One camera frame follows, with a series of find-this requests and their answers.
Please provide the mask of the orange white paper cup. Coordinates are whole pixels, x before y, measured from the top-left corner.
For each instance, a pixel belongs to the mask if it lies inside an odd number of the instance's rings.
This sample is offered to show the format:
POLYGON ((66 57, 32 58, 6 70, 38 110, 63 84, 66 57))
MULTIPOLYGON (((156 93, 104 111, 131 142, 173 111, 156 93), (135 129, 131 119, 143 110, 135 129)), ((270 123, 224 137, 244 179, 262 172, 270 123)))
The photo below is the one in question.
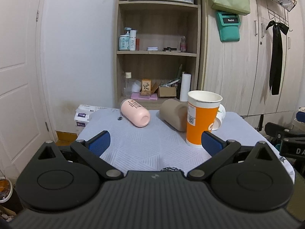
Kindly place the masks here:
POLYGON ((188 92, 186 142, 189 146, 202 146, 204 131, 211 132, 222 97, 216 93, 193 90, 188 92))

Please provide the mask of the small white paper cup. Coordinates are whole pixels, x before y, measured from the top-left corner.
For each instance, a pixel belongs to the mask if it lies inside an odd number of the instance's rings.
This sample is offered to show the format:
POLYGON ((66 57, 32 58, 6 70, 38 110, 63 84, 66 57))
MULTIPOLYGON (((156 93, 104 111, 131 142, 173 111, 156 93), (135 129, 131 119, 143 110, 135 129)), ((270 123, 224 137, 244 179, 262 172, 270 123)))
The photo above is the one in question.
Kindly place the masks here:
POLYGON ((213 130, 218 130, 221 127, 222 122, 225 118, 225 115, 226 115, 225 107, 222 104, 220 104, 220 106, 218 108, 218 113, 217 113, 216 118, 214 120, 213 130))

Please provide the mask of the taupe tumbler cup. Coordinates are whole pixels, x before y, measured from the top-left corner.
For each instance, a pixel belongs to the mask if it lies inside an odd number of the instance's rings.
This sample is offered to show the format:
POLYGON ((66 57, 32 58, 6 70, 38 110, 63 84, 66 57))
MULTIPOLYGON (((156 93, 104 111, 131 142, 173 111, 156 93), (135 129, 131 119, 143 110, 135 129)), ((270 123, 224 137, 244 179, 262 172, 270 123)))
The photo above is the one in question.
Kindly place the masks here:
POLYGON ((167 99, 160 107, 160 117, 173 128, 186 132, 188 107, 186 102, 167 99))

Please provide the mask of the pink tumbler cup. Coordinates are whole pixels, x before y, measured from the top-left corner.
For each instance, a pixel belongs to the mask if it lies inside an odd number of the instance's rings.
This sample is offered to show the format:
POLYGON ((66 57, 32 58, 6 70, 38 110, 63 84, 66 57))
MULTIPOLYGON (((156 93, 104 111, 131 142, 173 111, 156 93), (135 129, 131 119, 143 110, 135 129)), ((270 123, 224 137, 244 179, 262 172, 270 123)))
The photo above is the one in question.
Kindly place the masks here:
POLYGON ((120 111, 136 127, 146 127, 150 122, 150 112, 133 99, 125 99, 120 111))

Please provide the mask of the white panel door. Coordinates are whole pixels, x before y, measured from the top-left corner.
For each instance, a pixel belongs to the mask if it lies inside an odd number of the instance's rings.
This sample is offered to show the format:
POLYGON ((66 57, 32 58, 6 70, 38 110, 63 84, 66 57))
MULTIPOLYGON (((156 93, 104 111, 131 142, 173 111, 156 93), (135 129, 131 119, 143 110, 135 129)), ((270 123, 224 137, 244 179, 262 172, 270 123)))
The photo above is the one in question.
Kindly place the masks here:
POLYGON ((41 66, 43 3, 1 0, 1 175, 11 180, 55 139, 41 66))

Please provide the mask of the light wood wardrobe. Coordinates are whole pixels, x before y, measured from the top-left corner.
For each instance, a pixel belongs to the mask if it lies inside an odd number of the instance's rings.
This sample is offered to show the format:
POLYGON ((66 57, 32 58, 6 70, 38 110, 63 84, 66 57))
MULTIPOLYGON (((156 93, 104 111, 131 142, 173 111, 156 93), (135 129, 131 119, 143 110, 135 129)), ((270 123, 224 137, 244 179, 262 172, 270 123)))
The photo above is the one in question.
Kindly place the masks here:
POLYGON ((204 75, 200 87, 218 93, 230 112, 245 117, 253 126, 259 121, 289 125, 299 97, 304 60, 304 30, 300 0, 287 11, 272 0, 248 0, 250 12, 239 17, 238 41, 222 42, 217 9, 202 0, 202 52, 204 75), (279 93, 269 87, 273 32, 269 22, 283 23, 282 71, 279 93))

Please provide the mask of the white paper towel roll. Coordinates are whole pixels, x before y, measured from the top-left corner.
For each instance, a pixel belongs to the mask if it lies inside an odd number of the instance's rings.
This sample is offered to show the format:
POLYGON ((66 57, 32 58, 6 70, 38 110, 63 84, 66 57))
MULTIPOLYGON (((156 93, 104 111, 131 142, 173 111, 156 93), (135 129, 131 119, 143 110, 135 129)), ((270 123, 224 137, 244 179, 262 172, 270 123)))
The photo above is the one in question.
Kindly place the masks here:
POLYGON ((181 102, 187 102, 188 92, 190 92, 191 74, 183 73, 181 79, 180 97, 181 102))

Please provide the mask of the small cardboard box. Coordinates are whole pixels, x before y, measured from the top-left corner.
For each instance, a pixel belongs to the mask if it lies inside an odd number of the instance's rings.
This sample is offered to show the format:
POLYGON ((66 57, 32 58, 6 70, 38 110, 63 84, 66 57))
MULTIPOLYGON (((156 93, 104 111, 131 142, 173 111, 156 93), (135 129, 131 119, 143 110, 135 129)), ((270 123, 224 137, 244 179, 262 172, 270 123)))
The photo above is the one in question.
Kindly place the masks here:
POLYGON ((176 87, 160 86, 158 88, 158 97, 160 98, 176 97, 176 87))

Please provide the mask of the pink flat box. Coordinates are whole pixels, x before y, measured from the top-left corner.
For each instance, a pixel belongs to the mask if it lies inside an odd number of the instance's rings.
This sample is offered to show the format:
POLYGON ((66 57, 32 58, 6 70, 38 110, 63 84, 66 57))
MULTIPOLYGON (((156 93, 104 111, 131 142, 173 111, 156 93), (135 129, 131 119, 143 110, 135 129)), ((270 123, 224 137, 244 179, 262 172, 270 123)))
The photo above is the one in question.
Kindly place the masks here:
POLYGON ((133 100, 158 100, 157 94, 141 95, 140 93, 132 93, 131 99, 133 100))

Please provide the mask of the orange patterned small box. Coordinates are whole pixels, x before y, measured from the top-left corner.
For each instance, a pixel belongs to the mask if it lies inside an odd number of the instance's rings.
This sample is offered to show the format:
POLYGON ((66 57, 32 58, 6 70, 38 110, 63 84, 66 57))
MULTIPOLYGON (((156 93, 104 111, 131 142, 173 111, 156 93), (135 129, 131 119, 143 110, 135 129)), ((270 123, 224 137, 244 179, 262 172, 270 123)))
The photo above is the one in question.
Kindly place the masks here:
POLYGON ((152 81, 151 81, 151 79, 143 79, 141 85, 142 85, 141 95, 142 96, 150 96, 151 92, 152 92, 152 81))

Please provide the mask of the small pink bottle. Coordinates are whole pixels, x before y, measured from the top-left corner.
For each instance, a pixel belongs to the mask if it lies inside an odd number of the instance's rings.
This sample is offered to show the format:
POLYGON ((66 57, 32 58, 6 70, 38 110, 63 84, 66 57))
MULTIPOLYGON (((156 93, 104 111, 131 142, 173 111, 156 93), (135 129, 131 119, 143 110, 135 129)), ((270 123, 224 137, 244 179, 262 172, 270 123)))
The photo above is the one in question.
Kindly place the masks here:
POLYGON ((186 52, 187 51, 187 42, 186 42, 186 37, 183 36, 181 38, 181 42, 180 42, 180 51, 181 52, 186 52))

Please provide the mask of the teal fabric pouch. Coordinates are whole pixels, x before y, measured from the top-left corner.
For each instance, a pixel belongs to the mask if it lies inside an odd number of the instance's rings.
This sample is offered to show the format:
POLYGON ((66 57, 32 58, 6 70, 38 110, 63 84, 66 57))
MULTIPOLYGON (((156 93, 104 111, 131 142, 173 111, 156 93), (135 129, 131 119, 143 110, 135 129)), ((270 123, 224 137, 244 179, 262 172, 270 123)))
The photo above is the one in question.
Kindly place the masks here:
POLYGON ((216 11, 216 22, 221 42, 238 42, 240 40, 241 21, 239 15, 216 11))

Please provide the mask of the teal white lotion bottle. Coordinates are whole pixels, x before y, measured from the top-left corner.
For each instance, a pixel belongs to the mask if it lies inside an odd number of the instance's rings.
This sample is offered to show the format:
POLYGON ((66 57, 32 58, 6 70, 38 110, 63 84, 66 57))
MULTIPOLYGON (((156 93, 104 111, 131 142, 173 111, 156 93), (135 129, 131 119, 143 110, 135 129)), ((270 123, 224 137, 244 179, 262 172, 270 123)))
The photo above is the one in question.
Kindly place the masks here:
POLYGON ((119 42, 118 42, 119 51, 129 51, 130 31, 131 31, 130 27, 125 27, 125 33, 119 36, 119 42))

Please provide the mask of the wooden bookshelf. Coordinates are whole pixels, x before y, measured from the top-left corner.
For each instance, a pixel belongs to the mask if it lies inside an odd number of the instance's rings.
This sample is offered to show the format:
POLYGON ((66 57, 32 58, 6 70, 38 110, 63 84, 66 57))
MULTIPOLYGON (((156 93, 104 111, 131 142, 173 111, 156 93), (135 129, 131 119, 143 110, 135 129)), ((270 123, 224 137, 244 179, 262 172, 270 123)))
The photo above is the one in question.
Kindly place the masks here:
POLYGON ((141 81, 161 83, 174 79, 178 72, 191 74, 191 90, 198 84, 201 46, 201 0, 193 4, 157 0, 116 0, 114 26, 115 105, 127 98, 122 94, 124 72, 141 81), (125 27, 137 30, 139 50, 119 51, 119 36, 125 27), (187 51, 180 51, 185 36, 187 51))

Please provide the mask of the white tube bottle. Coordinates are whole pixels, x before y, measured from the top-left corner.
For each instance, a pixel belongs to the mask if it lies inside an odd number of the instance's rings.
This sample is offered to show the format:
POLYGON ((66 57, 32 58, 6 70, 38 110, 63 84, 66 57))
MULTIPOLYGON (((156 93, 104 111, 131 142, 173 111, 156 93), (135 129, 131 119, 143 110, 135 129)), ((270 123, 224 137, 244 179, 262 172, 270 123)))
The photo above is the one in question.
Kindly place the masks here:
POLYGON ((137 33, 137 30, 130 31, 130 38, 129 38, 129 50, 130 51, 136 50, 136 33, 137 33))

